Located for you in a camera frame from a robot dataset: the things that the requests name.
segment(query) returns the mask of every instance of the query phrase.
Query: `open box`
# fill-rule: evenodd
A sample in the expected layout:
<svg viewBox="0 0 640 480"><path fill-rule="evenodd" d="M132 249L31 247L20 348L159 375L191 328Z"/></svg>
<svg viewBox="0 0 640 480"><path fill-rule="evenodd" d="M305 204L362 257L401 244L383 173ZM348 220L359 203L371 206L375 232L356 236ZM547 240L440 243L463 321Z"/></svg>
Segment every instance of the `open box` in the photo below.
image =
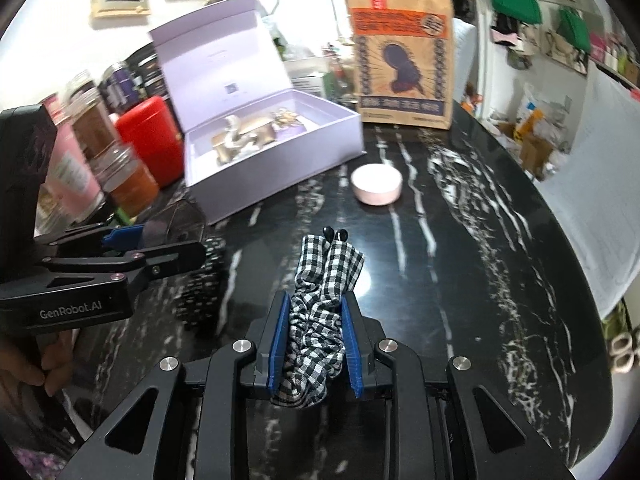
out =
<svg viewBox="0 0 640 480"><path fill-rule="evenodd" d="M151 31L175 111L185 131L185 181L217 222L364 151L360 115L294 90L257 0L224 0ZM247 120L281 108L307 131L219 166L212 139L225 117Z"/></svg>

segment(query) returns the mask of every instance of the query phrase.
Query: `beige bag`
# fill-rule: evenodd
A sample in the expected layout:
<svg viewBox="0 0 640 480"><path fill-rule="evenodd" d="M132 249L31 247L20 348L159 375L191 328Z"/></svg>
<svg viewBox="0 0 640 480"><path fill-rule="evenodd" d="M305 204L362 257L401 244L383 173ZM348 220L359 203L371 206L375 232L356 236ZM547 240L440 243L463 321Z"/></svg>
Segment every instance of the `beige bag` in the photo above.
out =
<svg viewBox="0 0 640 480"><path fill-rule="evenodd" d="M362 121L448 129L451 0L347 0Z"/></svg>

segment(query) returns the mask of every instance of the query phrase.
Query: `black and white gingham scrunchie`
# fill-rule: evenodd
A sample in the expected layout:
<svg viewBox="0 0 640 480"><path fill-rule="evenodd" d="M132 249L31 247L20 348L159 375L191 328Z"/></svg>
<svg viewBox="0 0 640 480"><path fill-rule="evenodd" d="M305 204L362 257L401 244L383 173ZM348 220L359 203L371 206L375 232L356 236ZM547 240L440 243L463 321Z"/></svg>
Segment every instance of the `black and white gingham scrunchie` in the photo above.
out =
<svg viewBox="0 0 640 480"><path fill-rule="evenodd" d="M327 379L342 370L340 297L353 290L363 254L351 244L307 235L289 311L289 341L274 404L306 408L324 399Z"/></svg>

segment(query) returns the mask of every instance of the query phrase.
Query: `green bag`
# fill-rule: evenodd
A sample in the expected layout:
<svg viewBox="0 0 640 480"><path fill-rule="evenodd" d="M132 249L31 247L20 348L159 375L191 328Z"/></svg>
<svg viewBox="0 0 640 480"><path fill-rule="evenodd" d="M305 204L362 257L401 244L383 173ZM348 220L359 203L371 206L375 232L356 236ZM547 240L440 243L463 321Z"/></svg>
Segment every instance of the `green bag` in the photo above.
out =
<svg viewBox="0 0 640 480"><path fill-rule="evenodd" d="M515 18L519 22L537 25L542 23L538 0L491 0L497 12Z"/></svg>
<svg viewBox="0 0 640 480"><path fill-rule="evenodd" d="M591 40L589 38L589 29L584 20L568 7L560 9L560 25L558 25L558 34L565 38L575 48L591 53Z"/></svg>

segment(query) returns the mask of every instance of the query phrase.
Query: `black marble table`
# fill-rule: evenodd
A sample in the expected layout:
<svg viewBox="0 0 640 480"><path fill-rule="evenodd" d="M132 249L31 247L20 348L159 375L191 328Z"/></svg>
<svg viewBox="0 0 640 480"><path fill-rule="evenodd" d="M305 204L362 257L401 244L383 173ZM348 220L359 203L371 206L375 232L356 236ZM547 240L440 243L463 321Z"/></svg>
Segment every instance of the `black marble table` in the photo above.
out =
<svg viewBox="0 0 640 480"><path fill-rule="evenodd" d="M588 286L542 197L460 108L448 132L364 130L365 155L212 228L229 267L217 326L186 332L172 314L184 279L156 283L130 319L82 331L76 355L95 387L73 395L109 412L162 357L202 358L242 337L276 290L293 290L303 235L330 224L366 257L355 291L365 316L443 369L454 354L495 362L494 383L573 465L607 431L610 375ZM393 205L354 198L351 171L370 162L401 171ZM255 402L248 421L253 478L382 478L379 401L329 395L303 411Z"/></svg>

